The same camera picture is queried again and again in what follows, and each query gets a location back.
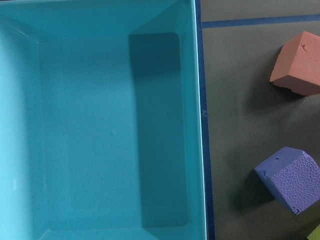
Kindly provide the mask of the teal plastic bin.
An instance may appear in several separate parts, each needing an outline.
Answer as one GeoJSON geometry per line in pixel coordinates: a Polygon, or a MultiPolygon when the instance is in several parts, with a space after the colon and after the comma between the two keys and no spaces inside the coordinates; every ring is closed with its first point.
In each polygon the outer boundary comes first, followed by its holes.
{"type": "Polygon", "coordinates": [[[0,237],[208,240],[197,0],[0,4],[0,237]]]}

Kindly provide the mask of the purple foam block left side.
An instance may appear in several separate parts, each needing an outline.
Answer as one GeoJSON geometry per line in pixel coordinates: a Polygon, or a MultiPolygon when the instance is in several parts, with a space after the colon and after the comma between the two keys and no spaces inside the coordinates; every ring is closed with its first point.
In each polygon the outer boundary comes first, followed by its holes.
{"type": "Polygon", "coordinates": [[[254,171],[271,195],[295,215],[320,200],[320,167],[301,149],[283,147],[254,171]]]}

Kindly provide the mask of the orange foam block left side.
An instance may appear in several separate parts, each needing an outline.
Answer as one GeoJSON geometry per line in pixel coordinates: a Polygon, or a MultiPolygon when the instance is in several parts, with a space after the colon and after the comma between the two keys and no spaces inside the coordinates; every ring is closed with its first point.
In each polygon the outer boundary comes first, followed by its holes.
{"type": "Polygon", "coordinates": [[[285,43],[269,82],[301,96],[320,93],[320,37],[303,31],[285,43]]]}

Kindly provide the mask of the yellow foam block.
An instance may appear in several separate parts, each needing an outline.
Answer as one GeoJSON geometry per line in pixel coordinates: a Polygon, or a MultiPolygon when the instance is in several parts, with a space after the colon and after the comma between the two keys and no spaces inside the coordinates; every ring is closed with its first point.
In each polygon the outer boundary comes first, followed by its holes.
{"type": "Polygon", "coordinates": [[[318,225],[307,237],[307,240],[320,240],[320,225],[318,225]]]}

